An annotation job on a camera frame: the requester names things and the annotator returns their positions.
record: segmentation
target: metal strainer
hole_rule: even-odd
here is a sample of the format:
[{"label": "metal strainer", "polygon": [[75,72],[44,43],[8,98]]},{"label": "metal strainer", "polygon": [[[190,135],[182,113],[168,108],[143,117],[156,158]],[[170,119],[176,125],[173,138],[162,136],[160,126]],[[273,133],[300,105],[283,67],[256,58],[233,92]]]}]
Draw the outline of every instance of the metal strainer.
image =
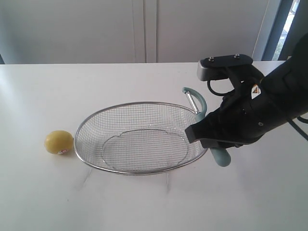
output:
[{"label": "metal strainer", "polygon": [[75,134],[77,156],[92,167],[128,175],[161,173],[197,160],[207,149],[199,141],[189,143],[185,129],[196,122],[196,115],[205,115],[206,103],[199,93],[185,89],[194,111],[171,103],[137,102],[90,115]]}]

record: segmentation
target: lemon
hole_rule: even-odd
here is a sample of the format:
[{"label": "lemon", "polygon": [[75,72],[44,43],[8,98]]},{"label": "lemon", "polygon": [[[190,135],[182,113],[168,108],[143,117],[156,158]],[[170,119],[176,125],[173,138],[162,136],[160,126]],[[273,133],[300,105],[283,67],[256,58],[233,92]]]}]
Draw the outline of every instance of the lemon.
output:
[{"label": "lemon", "polygon": [[52,154],[67,153],[73,148],[73,136],[67,131],[53,131],[46,137],[44,145]]}]

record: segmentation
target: yellow warning sticker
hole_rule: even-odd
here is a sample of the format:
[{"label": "yellow warning sticker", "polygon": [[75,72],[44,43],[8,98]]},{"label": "yellow warning sticker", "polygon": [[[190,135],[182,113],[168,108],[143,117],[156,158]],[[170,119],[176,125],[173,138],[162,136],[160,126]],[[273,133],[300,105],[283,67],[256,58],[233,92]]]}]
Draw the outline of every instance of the yellow warning sticker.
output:
[{"label": "yellow warning sticker", "polygon": [[255,84],[252,88],[251,88],[251,99],[254,99],[255,97],[257,97],[258,95],[261,94],[261,89],[258,87],[257,84]]}]

